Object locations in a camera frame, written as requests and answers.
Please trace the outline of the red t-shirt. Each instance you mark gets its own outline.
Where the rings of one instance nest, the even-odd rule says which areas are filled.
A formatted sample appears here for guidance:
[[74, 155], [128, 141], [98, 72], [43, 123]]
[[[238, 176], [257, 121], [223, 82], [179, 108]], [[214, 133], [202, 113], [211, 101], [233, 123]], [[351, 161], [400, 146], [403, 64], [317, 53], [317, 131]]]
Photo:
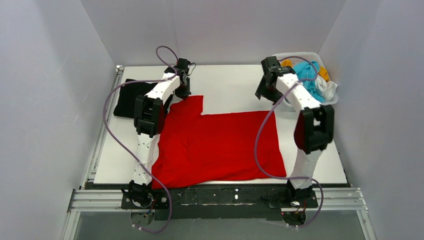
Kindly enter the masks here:
[[203, 114], [203, 99], [170, 106], [151, 170], [153, 189], [287, 175], [274, 114], [259, 132], [268, 111]]

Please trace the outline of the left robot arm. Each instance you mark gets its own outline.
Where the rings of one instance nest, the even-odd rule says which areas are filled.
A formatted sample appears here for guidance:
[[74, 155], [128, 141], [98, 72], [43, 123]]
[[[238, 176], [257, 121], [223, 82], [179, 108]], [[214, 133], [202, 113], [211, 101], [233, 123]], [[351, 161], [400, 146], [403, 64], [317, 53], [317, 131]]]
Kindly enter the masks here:
[[159, 156], [158, 142], [173, 97], [185, 99], [191, 94], [189, 71], [192, 65], [193, 62], [179, 58], [175, 66], [164, 71], [162, 82], [136, 85], [141, 88], [135, 95], [133, 114], [137, 160], [127, 197], [137, 207], [147, 208], [154, 201], [149, 190], [152, 177], [148, 173]]

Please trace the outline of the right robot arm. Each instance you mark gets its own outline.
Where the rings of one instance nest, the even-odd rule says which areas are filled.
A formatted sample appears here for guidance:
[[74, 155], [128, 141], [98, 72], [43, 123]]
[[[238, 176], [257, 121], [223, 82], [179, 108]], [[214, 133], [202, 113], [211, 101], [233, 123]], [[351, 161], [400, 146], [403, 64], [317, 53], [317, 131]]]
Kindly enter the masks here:
[[310, 61], [314, 74], [311, 77], [299, 78], [290, 66], [282, 66], [276, 56], [268, 56], [261, 61], [262, 79], [255, 96], [265, 98], [273, 103], [266, 115], [259, 132], [284, 100], [288, 100], [297, 113], [294, 129], [294, 143], [297, 154], [293, 171], [287, 181], [283, 198], [287, 202], [301, 202], [312, 195], [313, 175], [322, 152], [334, 137], [334, 108], [324, 105], [315, 99], [304, 87], [304, 83], [314, 82], [319, 71]]

